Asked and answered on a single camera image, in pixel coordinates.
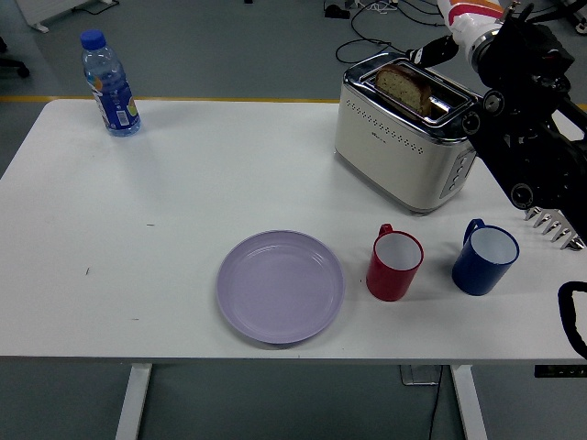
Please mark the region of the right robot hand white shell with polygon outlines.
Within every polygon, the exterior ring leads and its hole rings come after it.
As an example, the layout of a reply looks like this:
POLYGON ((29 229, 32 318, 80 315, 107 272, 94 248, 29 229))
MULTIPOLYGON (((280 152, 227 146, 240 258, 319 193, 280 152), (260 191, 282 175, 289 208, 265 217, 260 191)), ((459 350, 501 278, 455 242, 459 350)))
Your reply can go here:
POLYGON ((414 65, 433 67, 451 60, 460 48, 475 72, 504 22, 504 9, 498 1, 450 0, 437 1, 437 7, 449 30, 419 49, 409 49, 405 56, 414 65))

